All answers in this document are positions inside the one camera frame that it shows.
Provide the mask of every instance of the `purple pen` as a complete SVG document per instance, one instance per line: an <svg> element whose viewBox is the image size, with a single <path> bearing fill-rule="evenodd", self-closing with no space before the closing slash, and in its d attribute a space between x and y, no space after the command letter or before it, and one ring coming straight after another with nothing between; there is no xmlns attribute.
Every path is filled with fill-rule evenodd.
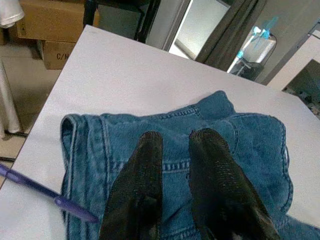
<svg viewBox="0 0 320 240"><path fill-rule="evenodd" d="M82 219L89 223L98 223L99 219L90 213L88 210L79 206L78 204L68 200L59 193L50 190L49 188L37 183L30 178L22 175L21 173L8 168L7 166L0 163L0 176L3 176L17 184L26 186L28 188L34 189L54 200L54 203L60 207L62 210L71 213L72 215Z"/></svg>

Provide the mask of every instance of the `gray curtain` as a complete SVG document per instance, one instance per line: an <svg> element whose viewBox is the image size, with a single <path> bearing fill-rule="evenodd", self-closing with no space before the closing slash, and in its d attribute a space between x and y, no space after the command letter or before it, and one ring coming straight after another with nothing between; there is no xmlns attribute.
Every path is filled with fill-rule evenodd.
<svg viewBox="0 0 320 240"><path fill-rule="evenodd" d="M227 71L266 2L267 0L234 0L195 60Z"/></svg>

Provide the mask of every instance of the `white cloth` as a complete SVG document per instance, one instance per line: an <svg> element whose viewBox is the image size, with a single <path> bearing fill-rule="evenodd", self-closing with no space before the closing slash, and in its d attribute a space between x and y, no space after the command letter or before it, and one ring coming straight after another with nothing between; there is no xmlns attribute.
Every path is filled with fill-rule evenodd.
<svg viewBox="0 0 320 240"><path fill-rule="evenodd" d="M21 130L4 65L0 59L0 138L5 130L16 133Z"/></svg>
<svg viewBox="0 0 320 240"><path fill-rule="evenodd" d="M0 28L10 28L24 17L18 0L0 0Z"/></svg>

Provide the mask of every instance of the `tile floor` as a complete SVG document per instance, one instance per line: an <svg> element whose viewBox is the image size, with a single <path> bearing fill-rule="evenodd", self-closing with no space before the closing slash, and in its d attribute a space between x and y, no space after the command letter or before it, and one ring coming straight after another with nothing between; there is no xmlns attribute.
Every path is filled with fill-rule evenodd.
<svg viewBox="0 0 320 240"><path fill-rule="evenodd" d="M13 100L24 133L29 133L35 123L61 70L47 70L34 43L13 43L0 45L0 58L13 95ZM0 138L0 157L16 158L24 137ZM0 163L12 166L11 162Z"/></svg>

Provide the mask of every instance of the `jeans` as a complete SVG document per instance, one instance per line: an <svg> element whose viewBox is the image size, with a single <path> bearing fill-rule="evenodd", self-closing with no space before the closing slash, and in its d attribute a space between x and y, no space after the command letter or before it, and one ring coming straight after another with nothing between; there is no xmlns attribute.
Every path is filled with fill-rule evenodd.
<svg viewBox="0 0 320 240"><path fill-rule="evenodd" d="M286 215L293 185L285 126L271 116L236 113L223 91L164 114L67 115L61 123L66 170L61 192L98 216L100 223L85 223L64 213L66 239L98 239L113 182L146 131L163 137L161 239L201 239L191 213L188 147L191 131L203 128L216 130L227 141L283 239L320 239L319 229Z"/></svg>

